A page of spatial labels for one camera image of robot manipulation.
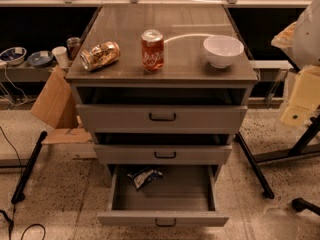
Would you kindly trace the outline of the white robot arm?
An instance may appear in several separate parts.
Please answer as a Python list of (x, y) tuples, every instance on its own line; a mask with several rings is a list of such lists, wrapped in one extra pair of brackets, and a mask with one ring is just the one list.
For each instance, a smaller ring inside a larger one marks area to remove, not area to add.
[(320, 106), (320, 0), (313, 0), (271, 45), (280, 48), (299, 69), (280, 122), (300, 126)]

